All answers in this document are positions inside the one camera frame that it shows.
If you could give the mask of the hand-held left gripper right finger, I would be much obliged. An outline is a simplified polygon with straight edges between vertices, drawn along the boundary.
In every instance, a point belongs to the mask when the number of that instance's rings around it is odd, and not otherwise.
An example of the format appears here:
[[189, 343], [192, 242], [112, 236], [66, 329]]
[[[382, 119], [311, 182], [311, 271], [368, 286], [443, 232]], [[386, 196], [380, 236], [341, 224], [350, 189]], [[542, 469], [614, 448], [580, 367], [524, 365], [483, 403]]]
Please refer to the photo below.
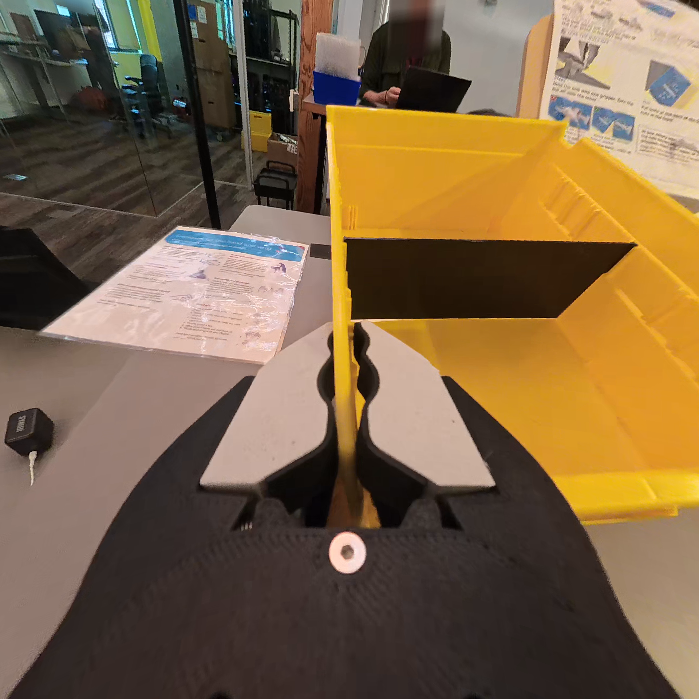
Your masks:
[[354, 358], [364, 399], [356, 473], [380, 526], [399, 527], [423, 498], [441, 501], [495, 487], [451, 395], [457, 384], [371, 321], [354, 325]]

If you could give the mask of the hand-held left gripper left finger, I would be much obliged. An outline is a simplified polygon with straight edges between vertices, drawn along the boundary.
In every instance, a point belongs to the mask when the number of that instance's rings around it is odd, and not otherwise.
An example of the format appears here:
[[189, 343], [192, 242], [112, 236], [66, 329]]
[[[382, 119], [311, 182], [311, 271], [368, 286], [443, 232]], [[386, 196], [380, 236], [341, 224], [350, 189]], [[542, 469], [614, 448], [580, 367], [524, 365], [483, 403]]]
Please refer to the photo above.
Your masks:
[[211, 494], [272, 498], [327, 524], [336, 485], [333, 325], [285, 347], [249, 381], [203, 475]]

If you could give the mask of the yellow plastic bin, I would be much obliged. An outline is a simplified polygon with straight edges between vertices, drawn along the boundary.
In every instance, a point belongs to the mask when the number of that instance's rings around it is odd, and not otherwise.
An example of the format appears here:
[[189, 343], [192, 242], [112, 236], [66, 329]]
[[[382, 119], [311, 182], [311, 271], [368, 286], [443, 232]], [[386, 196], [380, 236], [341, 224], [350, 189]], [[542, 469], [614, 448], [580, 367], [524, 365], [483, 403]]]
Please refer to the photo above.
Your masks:
[[[327, 108], [340, 452], [354, 325], [423, 354], [552, 476], [584, 524], [698, 506], [698, 215], [541, 119]], [[353, 320], [346, 238], [636, 244], [556, 319]]]

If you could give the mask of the laminated instruction sheet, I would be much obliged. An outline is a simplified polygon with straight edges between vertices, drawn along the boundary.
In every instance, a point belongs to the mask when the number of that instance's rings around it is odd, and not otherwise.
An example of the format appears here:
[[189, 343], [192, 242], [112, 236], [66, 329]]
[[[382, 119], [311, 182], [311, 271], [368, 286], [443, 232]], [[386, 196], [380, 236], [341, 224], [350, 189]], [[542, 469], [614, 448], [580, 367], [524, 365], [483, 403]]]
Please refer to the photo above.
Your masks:
[[283, 345], [310, 245], [178, 227], [40, 334], [263, 365]]

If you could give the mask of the black bin divider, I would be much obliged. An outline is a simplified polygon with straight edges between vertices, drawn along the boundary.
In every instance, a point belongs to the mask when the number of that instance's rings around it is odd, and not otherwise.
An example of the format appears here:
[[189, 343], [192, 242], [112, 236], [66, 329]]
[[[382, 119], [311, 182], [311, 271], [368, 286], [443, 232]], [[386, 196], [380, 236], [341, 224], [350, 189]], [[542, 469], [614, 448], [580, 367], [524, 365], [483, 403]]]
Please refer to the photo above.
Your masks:
[[353, 320], [556, 319], [636, 244], [346, 238]]

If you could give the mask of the black power adapter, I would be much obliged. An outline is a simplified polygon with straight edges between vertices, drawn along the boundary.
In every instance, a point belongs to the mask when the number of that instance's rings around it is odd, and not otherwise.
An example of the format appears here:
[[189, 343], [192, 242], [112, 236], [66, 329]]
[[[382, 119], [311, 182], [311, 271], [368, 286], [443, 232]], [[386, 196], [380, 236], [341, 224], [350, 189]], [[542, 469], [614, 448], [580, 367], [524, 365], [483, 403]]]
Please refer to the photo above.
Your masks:
[[38, 407], [21, 410], [9, 416], [4, 443], [22, 457], [39, 456], [52, 447], [54, 430], [53, 421]]

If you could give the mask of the black utility cart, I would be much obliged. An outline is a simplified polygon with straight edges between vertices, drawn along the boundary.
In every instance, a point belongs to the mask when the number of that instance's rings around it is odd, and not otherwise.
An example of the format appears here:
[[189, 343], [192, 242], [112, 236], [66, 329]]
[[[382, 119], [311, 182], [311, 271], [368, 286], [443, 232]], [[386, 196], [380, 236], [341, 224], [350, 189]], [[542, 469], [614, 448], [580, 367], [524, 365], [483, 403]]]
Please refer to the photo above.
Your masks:
[[275, 199], [284, 202], [287, 210], [294, 210], [298, 173], [292, 164], [267, 160], [265, 167], [260, 170], [253, 182], [254, 193], [257, 197], [257, 205], [262, 205], [264, 199], [266, 206], [270, 206], [270, 200]]

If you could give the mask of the black laptop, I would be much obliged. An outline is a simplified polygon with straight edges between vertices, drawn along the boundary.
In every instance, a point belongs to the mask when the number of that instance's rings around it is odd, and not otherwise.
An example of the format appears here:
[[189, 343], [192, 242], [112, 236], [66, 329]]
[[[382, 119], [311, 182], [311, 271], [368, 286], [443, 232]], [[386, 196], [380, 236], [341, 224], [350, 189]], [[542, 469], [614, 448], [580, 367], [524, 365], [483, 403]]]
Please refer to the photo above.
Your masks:
[[407, 69], [396, 109], [456, 113], [470, 89], [471, 80], [419, 66]]

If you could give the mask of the blue storage bin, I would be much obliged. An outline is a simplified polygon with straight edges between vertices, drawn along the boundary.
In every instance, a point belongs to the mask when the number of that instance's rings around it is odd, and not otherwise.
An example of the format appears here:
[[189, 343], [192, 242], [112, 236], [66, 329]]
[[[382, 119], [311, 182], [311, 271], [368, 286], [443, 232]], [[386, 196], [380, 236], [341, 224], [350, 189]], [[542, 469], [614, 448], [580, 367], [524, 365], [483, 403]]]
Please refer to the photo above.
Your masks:
[[337, 75], [313, 71], [314, 102], [320, 106], [350, 106], [359, 101], [361, 78], [345, 78]]

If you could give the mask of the bubble wrap roll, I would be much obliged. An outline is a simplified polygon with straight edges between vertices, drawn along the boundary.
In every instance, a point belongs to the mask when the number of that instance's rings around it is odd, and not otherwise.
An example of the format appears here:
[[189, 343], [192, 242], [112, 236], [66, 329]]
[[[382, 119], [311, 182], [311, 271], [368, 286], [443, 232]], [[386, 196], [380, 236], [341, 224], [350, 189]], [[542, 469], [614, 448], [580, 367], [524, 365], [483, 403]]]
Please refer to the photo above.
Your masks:
[[358, 80], [362, 44], [334, 33], [317, 33], [315, 71], [348, 80]]

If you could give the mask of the printed instruction sheet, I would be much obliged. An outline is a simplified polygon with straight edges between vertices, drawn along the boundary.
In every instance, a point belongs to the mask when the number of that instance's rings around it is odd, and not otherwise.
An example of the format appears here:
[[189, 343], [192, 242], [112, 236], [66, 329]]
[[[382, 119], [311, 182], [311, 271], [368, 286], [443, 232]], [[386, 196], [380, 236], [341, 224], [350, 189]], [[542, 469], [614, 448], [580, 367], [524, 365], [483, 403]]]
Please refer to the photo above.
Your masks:
[[698, 10], [554, 1], [539, 118], [588, 138], [673, 197], [698, 199]]

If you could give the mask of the wooden support post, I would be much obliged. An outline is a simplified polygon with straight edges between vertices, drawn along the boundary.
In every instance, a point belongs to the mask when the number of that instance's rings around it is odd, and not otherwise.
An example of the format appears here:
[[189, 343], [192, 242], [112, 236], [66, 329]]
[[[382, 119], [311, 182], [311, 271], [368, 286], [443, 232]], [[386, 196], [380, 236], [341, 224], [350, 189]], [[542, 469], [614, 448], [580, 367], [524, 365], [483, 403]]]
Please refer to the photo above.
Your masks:
[[299, 63], [299, 180], [296, 209], [319, 213], [317, 186], [323, 182], [325, 126], [322, 116], [304, 107], [313, 85], [317, 35], [331, 30], [333, 1], [301, 2], [301, 49]]

